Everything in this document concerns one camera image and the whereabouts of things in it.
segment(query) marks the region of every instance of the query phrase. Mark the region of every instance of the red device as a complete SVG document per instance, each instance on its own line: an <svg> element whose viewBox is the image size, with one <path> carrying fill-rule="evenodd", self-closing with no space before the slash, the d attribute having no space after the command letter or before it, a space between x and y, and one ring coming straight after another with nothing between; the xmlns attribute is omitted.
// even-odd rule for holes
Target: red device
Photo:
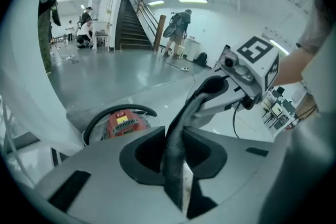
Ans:
<svg viewBox="0 0 336 224"><path fill-rule="evenodd" d="M147 129L148 124L130 109L120 110L109 116L107 131L109 138Z"/></svg>

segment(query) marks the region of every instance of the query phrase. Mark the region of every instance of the gray floor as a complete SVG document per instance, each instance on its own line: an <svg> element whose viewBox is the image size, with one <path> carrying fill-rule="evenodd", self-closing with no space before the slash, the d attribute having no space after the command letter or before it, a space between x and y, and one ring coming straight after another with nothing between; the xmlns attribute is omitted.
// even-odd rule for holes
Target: gray floor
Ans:
<svg viewBox="0 0 336 224"><path fill-rule="evenodd" d="M49 75L52 87L68 113L68 119L83 131L89 121L115 100L182 80L204 72L205 69L185 59L167 62L190 69L190 73L172 68L150 50L107 52L98 48L77 49L74 44L61 46L62 56L75 55L78 63L62 60L52 49L53 73Z"/></svg>

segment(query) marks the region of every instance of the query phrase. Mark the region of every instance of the metal railing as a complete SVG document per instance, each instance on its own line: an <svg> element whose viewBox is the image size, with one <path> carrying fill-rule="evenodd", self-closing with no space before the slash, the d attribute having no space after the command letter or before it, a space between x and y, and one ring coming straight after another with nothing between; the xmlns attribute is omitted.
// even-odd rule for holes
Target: metal railing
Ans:
<svg viewBox="0 0 336 224"><path fill-rule="evenodd" d="M143 0L135 0L134 3L136 4L137 14L139 12L141 13L142 17L144 18L144 20L148 24L148 27L154 35L153 46L154 50L157 51L159 49L166 16L161 15L159 21L157 21L153 13Z"/></svg>

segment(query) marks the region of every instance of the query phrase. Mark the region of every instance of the ceiling light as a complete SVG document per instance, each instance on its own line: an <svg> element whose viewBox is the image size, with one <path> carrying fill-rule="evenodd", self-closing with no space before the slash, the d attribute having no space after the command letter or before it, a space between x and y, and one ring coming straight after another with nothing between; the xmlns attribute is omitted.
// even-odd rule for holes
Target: ceiling light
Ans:
<svg viewBox="0 0 336 224"><path fill-rule="evenodd" d="M154 6L154 5L163 4L163 3L164 3L164 1L158 0L158 1L154 1L154 2L148 3L148 5Z"/></svg>
<svg viewBox="0 0 336 224"><path fill-rule="evenodd" d="M189 3L208 3L208 0L178 0L178 1Z"/></svg>
<svg viewBox="0 0 336 224"><path fill-rule="evenodd" d="M273 39L270 39L270 41L274 46L278 47L278 49L282 50L286 55L289 55L289 52L286 51L284 48L280 46L277 42L275 42Z"/></svg>

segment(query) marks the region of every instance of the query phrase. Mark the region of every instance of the staircase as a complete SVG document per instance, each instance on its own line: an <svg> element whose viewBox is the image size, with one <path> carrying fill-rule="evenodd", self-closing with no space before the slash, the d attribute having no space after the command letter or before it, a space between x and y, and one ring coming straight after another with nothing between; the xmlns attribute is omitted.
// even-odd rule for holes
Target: staircase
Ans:
<svg viewBox="0 0 336 224"><path fill-rule="evenodd" d="M121 0L115 30L116 50L153 49L129 0Z"/></svg>

